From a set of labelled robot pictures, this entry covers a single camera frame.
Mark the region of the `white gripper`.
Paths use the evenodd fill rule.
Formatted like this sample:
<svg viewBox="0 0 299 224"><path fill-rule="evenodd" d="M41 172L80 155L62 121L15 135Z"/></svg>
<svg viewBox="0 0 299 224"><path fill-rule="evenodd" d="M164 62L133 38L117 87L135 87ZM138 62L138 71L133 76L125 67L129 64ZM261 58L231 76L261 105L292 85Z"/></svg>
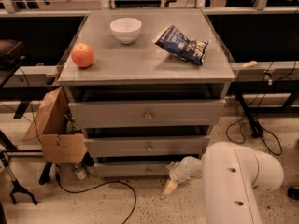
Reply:
<svg viewBox="0 0 299 224"><path fill-rule="evenodd" d="M191 178L197 177L202 171L202 161L198 158L187 156L180 162L171 162L166 165L169 170L169 177L164 187L164 195L170 195L179 183L186 182Z"/></svg>

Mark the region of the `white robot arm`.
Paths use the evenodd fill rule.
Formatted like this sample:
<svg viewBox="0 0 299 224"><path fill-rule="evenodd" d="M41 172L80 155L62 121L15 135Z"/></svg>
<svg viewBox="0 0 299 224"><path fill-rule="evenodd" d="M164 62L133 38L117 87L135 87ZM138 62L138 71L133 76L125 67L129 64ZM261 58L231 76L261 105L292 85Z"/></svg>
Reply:
<svg viewBox="0 0 299 224"><path fill-rule="evenodd" d="M169 165L164 194L202 177L206 224L263 224L254 192L278 189L284 179L279 161L268 153L217 142L198 159L187 156Z"/></svg>

